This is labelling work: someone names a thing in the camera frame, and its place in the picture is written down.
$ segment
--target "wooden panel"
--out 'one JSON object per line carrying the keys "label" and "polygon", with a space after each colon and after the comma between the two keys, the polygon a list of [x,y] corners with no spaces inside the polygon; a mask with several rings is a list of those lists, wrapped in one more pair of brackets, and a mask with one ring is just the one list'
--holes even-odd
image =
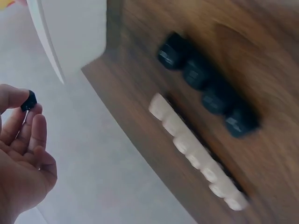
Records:
{"label": "wooden panel", "polygon": [[[298,6],[299,0],[126,0],[118,48],[83,68],[136,148],[198,223],[299,220]],[[219,64],[261,114],[261,129],[234,139],[223,119],[200,104],[201,93],[180,72],[159,64],[157,48],[171,30],[184,31]],[[231,170],[251,198],[246,210],[230,210],[175,149],[148,112],[156,92],[172,95]]]}

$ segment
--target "tiled floor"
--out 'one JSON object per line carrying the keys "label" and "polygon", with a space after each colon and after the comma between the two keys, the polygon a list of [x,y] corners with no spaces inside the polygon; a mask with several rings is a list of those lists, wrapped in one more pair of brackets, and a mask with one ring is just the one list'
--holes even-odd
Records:
{"label": "tiled floor", "polygon": [[48,121],[58,183],[17,224],[190,224],[81,72],[56,77],[26,8],[0,12],[0,83],[32,89]]}

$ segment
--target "black knob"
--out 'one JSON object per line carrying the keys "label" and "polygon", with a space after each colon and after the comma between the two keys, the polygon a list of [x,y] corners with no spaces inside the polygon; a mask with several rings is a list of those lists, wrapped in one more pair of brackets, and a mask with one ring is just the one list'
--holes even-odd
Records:
{"label": "black knob", "polygon": [[225,116],[225,126],[232,136],[239,138],[259,127],[258,116],[247,103],[241,102]]}
{"label": "black knob", "polygon": [[22,104],[21,109],[22,111],[29,111],[37,104],[36,95],[33,91],[29,90],[29,97],[28,99]]}
{"label": "black knob", "polygon": [[225,114],[240,100],[233,87],[222,77],[217,77],[202,94],[203,106],[213,114]]}
{"label": "black knob", "polygon": [[196,90],[203,90],[218,75],[218,70],[208,58],[197,51],[186,62],[183,73],[184,80]]}
{"label": "black knob", "polygon": [[171,33],[158,51],[158,60],[170,70],[182,69],[192,51],[192,45],[177,33]]}

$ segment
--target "wood grain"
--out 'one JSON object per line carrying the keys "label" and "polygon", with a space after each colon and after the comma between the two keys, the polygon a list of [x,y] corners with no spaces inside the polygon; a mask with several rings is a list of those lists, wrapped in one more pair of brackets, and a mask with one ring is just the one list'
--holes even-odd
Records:
{"label": "wood grain", "polygon": [[[108,19],[108,29],[113,27],[108,39],[119,35],[119,43],[83,72],[187,211],[200,224],[298,223],[299,0],[110,0],[108,5],[122,6],[121,20]],[[201,93],[180,72],[159,64],[157,48],[172,30],[189,36],[253,104],[262,117],[257,132],[231,137],[223,118],[200,104]],[[156,92],[171,94],[230,169],[251,198],[246,210],[230,210],[175,149],[148,112]]]}

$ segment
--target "white panel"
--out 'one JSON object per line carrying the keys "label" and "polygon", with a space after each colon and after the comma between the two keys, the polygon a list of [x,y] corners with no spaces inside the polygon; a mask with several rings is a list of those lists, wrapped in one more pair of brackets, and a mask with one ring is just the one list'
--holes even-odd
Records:
{"label": "white panel", "polygon": [[64,76],[56,56],[56,52],[52,45],[51,37],[49,35],[48,27],[44,19],[43,8],[39,0],[28,0],[28,8],[31,14],[32,21],[36,28],[38,37],[43,45],[43,48],[50,60],[54,71],[59,80],[64,83]]}
{"label": "white panel", "polygon": [[49,34],[65,76],[106,49],[106,0],[41,0]]}

